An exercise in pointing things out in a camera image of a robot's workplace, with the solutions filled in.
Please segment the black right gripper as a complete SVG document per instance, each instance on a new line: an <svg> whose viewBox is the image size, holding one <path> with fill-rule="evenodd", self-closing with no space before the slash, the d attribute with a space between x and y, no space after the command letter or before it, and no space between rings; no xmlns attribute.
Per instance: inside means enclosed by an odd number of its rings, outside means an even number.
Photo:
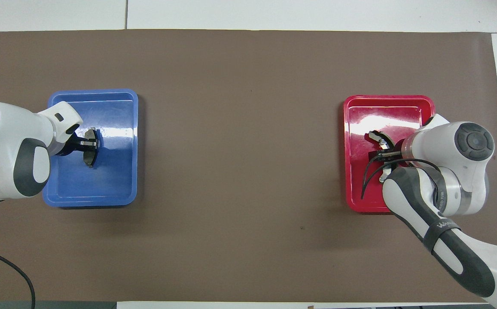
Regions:
<svg viewBox="0 0 497 309"><path fill-rule="evenodd" d="M402 145L405 139L400 139L395 145L380 142L380 150L369 152L369 161L391 162L402 158Z"/></svg>

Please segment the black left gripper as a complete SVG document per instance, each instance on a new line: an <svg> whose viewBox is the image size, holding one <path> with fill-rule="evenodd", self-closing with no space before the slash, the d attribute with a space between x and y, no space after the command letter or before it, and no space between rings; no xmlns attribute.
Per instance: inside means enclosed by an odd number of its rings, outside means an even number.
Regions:
<svg viewBox="0 0 497 309"><path fill-rule="evenodd" d="M79 151L96 151L98 149L98 139L97 138L87 138L77 136L76 132L73 132L69 139L64 143L61 151L57 153L57 156L67 156L72 152Z"/></svg>

